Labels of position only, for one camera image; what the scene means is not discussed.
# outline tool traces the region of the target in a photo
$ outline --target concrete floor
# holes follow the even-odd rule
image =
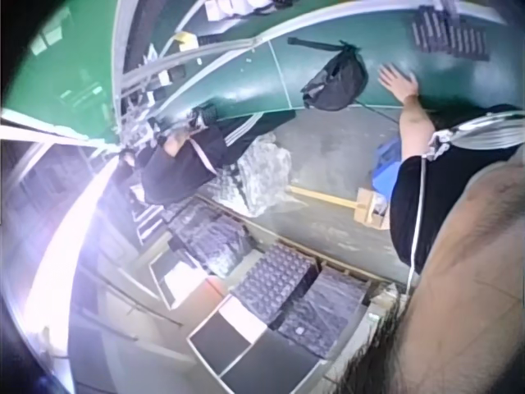
[[[399,117],[399,109],[381,111]],[[278,143],[292,155],[292,184],[350,200],[359,187],[370,187],[376,149],[397,133],[395,123],[365,108],[298,111],[276,130]],[[353,209],[300,200],[303,204],[277,205],[254,221],[344,263],[406,281],[409,269],[398,260],[388,231],[356,223]]]

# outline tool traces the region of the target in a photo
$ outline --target cardboard box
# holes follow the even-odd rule
[[[390,204],[384,195],[359,188],[354,220],[377,230],[390,229]]]

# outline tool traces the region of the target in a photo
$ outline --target worker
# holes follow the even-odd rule
[[[405,254],[399,244],[412,240],[419,163],[434,128],[414,75],[384,67],[380,78],[404,105],[391,209],[394,243]],[[379,322],[333,394],[523,392],[523,147],[484,159],[454,150],[428,163],[418,287]],[[478,162],[463,162],[461,152]]]
[[[474,108],[470,113],[456,116],[455,125],[442,118],[433,122],[419,102],[418,81],[414,74],[405,77],[394,66],[383,66],[379,81],[403,104],[399,120],[402,164],[390,202],[390,234],[399,258],[410,265],[418,214],[422,156],[428,153],[429,141],[436,131],[435,122],[441,123],[441,127],[457,126],[462,121],[472,120],[487,112],[515,108]],[[493,163],[508,160],[517,149],[518,146],[494,150],[451,146],[438,159],[427,160],[422,221],[414,261],[416,273],[422,272],[441,225],[474,174]]]
[[[257,137],[294,117],[294,111],[256,113],[199,132],[178,130],[137,155],[124,149],[121,159],[140,170],[147,204],[177,203],[212,180],[218,169],[236,163]]]

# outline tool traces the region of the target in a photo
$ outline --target hand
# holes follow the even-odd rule
[[[411,72],[410,78],[407,78],[392,65],[381,66],[379,83],[385,86],[401,103],[404,103],[408,97],[419,95],[419,84],[416,76]]]
[[[174,158],[179,153],[180,148],[182,148],[182,145],[184,145],[188,138],[189,133],[185,131],[179,131],[175,134],[171,134],[169,137],[167,137],[166,142],[162,148],[167,154]]]

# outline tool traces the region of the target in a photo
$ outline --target gray floor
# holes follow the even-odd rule
[[[396,109],[383,112],[399,116]],[[370,187],[377,147],[397,133],[395,123],[364,108],[304,110],[276,130],[277,141],[292,155],[294,185],[351,200],[359,187]],[[301,201],[278,205],[254,221],[344,263],[406,281],[408,268],[398,260],[388,231],[356,223],[353,209]]]

